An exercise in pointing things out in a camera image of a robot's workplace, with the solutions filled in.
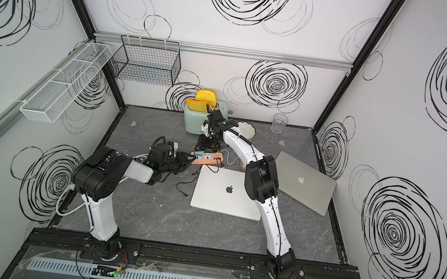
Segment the pink power strip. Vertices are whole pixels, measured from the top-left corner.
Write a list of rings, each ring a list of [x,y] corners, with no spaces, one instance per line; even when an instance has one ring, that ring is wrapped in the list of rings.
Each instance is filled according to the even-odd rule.
[[[204,152],[202,157],[196,158],[192,165],[211,165],[220,167],[223,164],[224,156],[221,153]]]

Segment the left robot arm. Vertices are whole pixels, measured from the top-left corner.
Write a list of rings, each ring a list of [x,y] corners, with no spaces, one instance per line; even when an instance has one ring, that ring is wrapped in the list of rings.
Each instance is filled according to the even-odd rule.
[[[91,247],[103,260],[111,261],[121,255],[113,193],[127,179],[152,186],[185,171],[196,157],[178,150],[177,146],[165,137],[158,137],[142,157],[130,157],[102,146],[72,173],[74,190],[86,206]]]

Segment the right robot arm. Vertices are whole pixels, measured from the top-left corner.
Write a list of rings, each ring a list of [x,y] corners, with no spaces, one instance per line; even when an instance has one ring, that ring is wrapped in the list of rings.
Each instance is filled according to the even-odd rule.
[[[225,119],[210,105],[207,119],[201,126],[204,135],[217,143],[225,143],[245,163],[244,188],[259,209],[265,229],[268,269],[273,279],[290,277],[296,264],[295,253],[286,237],[278,204],[279,178],[274,157],[265,156],[242,133],[233,119]]]

